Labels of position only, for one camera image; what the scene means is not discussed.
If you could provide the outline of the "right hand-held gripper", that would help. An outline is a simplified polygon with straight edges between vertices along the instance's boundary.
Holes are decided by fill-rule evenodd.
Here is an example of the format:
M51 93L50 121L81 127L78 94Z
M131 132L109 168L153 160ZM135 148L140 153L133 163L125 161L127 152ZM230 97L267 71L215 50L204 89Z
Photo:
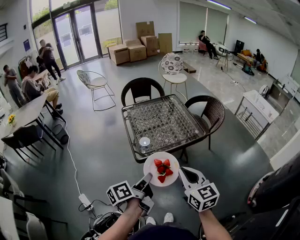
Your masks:
M196 211L202 212L217 204L220 193L214 183L202 184L206 178L201 171L191 167L180 167L179 177L185 188L187 203Z

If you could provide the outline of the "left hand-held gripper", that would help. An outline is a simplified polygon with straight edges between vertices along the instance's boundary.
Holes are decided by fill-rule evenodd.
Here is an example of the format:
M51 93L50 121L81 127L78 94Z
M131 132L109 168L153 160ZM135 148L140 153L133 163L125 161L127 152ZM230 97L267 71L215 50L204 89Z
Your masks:
M127 181L110 186L106 192L112 206L123 203L132 198L139 200L139 206L143 210L141 216L150 214L154 202L152 201L153 192L149 186L152 173L147 173L136 184L130 186Z

